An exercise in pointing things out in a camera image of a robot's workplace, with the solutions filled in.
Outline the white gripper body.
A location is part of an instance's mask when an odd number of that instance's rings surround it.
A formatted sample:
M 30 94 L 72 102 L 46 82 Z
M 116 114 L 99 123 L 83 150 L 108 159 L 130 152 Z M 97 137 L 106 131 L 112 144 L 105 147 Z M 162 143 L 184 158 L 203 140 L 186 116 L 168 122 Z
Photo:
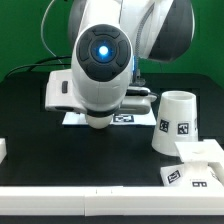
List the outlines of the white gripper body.
M 45 108 L 90 116 L 149 113 L 150 96 L 142 96 L 149 89 L 130 86 L 129 82 L 127 72 L 109 82 L 98 82 L 84 73 L 76 76 L 71 69 L 53 71 L 47 83 Z

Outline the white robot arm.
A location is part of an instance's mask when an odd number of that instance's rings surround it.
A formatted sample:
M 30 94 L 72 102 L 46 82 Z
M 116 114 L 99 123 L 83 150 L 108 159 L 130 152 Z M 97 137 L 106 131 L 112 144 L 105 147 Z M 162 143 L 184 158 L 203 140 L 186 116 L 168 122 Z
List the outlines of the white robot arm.
M 45 108 L 98 118 L 148 113 L 155 97 L 141 83 L 138 60 L 176 60 L 194 28 L 191 0 L 75 0 L 71 67 L 50 73 Z

